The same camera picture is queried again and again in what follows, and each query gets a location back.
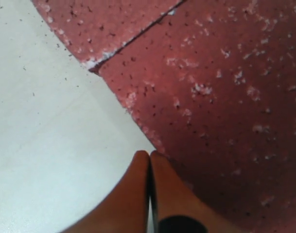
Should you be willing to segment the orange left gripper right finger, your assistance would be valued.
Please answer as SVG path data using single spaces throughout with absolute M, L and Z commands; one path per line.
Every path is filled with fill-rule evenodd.
M 150 155 L 151 202 L 156 233 L 239 233 L 188 189 L 165 156 Z

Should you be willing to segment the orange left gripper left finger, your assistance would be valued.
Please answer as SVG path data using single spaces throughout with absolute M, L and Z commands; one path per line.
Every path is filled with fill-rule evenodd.
M 145 233 L 149 210 L 150 157 L 139 150 L 113 190 L 64 233 Z

